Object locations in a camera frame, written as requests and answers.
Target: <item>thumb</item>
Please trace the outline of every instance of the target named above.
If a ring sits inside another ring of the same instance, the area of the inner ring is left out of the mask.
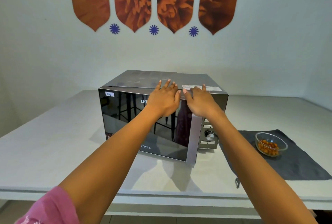
[[[177,91],[174,97],[174,103],[176,105],[176,108],[180,105],[180,97],[181,97],[181,90]]]
[[[187,104],[191,103],[193,101],[191,94],[185,88],[182,90],[182,92],[187,99]]]

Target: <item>microwave oven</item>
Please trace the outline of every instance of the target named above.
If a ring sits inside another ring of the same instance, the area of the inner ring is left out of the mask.
[[[179,89],[200,87],[203,83],[225,111],[228,94],[206,74],[127,70],[98,89],[106,139],[142,111],[159,80],[175,81]],[[181,93],[179,108],[162,117],[141,144],[140,151],[195,164],[197,150],[216,149],[218,136],[206,118],[195,116]]]

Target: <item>white table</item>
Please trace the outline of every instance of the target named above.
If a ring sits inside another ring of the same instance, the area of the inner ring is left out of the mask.
[[[230,96],[239,130],[280,129],[332,174],[332,112],[298,98]],[[105,141],[98,92],[85,90],[0,139],[0,199],[37,200]],[[139,152],[112,215],[259,218],[218,147],[193,169]],[[332,210],[332,180],[288,181],[311,209]]]

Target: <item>tiled floor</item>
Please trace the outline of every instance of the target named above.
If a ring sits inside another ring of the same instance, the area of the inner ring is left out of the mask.
[[[10,201],[0,210],[0,224],[13,224],[31,207],[33,201]],[[105,215],[101,224],[263,224],[261,220],[149,217],[149,216],[110,216]]]

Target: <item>wall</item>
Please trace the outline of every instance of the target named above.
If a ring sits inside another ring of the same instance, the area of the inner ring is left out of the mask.
[[[314,65],[304,97],[332,110],[332,32]]]
[[[126,69],[208,73],[231,94],[302,96],[331,29],[330,0],[238,0],[233,21],[211,35],[193,18],[173,34],[152,17],[133,33],[110,0],[109,21],[94,32],[71,0],[0,0],[0,71],[16,111],[29,121]],[[148,33],[151,24],[160,34]],[[199,28],[189,37],[191,26]]]
[[[19,126],[19,118],[14,111],[0,76],[0,138]]]

